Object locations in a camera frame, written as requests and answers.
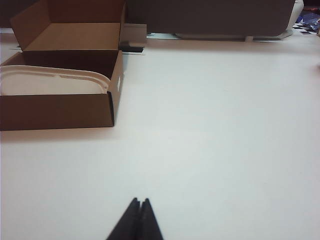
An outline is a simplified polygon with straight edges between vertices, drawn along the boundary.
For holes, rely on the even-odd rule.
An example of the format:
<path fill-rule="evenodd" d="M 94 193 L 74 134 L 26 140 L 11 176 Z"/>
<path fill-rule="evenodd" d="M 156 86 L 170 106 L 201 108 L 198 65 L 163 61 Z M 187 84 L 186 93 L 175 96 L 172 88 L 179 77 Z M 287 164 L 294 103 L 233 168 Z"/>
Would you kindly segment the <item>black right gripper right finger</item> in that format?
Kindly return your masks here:
<path fill-rule="evenodd" d="M 148 198 L 142 203 L 140 212 L 140 239 L 163 240 L 163 236 Z"/>

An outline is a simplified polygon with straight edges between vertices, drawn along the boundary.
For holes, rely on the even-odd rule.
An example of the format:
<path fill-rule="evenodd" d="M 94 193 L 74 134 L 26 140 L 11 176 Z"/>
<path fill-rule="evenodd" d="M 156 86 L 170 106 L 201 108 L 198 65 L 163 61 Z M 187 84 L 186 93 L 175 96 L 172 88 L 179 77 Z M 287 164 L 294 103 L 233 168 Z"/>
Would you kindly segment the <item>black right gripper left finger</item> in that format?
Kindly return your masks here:
<path fill-rule="evenodd" d="M 121 218 L 118 220 L 107 240 L 134 240 L 136 236 L 140 201 L 132 199 Z"/>

